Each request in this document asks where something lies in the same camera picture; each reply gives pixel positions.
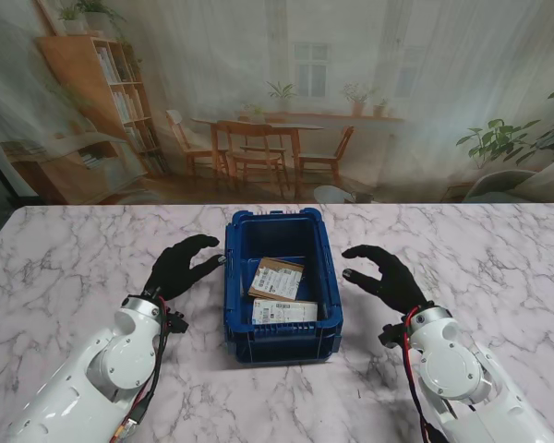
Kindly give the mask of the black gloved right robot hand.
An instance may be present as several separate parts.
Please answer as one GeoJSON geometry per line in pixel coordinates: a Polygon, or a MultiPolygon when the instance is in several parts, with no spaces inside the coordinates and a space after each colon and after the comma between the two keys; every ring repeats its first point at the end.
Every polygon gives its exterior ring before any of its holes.
{"type": "Polygon", "coordinates": [[[387,307],[403,315],[428,304],[412,272],[395,255],[376,245],[357,245],[343,251],[347,259],[367,258],[378,266],[379,279],[354,269],[345,269],[343,278],[377,296],[387,307]]]}

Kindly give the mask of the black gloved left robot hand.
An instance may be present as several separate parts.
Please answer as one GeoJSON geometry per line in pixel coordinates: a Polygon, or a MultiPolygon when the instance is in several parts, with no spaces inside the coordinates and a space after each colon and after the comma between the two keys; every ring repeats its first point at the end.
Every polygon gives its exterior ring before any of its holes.
{"type": "Polygon", "coordinates": [[[202,249],[218,246],[219,243],[218,238],[200,233],[166,247],[152,266],[143,293],[170,301],[187,292],[225,262],[225,257],[218,254],[191,266],[191,259],[197,253],[202,249]]]}

